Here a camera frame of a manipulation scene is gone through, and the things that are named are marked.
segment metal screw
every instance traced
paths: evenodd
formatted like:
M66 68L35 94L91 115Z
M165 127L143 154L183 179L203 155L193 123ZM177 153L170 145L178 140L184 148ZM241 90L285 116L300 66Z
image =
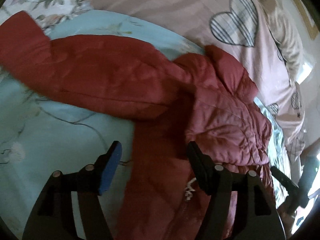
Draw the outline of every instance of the metal screw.
M222 165L218 164L214 168L216 169L216 171L223 171L223 166Z
M61 175L61 171L54 171L52 173L52 176L55 177L55 178L59 177L60 175Z
M249 175L251 177L255 177L255 176L257 176L257 173L255 171L249 171Z
M85 170L86 170L86 171L93 171L93 170L94 170L94 165L88 164L88 165L85 167Z

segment quilted fabric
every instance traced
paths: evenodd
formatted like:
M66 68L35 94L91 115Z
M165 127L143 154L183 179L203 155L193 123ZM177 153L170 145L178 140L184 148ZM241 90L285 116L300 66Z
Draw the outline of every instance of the quilted fabric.
M53 100L136 121L133 170L117 239L194 239L208 197L192 178L186 143L195 140L234 172L255 170L273 197L266 150L271 124L253 103L248 72L215 46L174 62L146 42L112 35L50 41L24 12L0 26L0 64ZM232 230L232 194L224 237Z

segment light blue bed sheet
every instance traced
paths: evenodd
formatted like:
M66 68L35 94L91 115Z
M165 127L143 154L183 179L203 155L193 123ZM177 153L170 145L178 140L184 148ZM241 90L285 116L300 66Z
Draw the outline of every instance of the light blue bed sheet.
M126 15L91 10L63 22L50 33L51 39L76 34L118 35L137 38L153 44L169 59L187 52L203 50L187 39L152 23ZM271 114L256 98L264 115ZM273 140L269 145L272 163L280 165L281 129L273 120ZM94 113L86 109L47 100L8 76L0 83L0 216L21 239L31 209L47 179L55 170L79 171L104 154L114 140L123 146L122 161L131 158L134 125L131 121ZM23 158L14 161L14 156ZM100 203L107 223L115 232L116 217L124 188L130 177L130 166L119 165L110 190ZM74 200L78 236L83 229Z

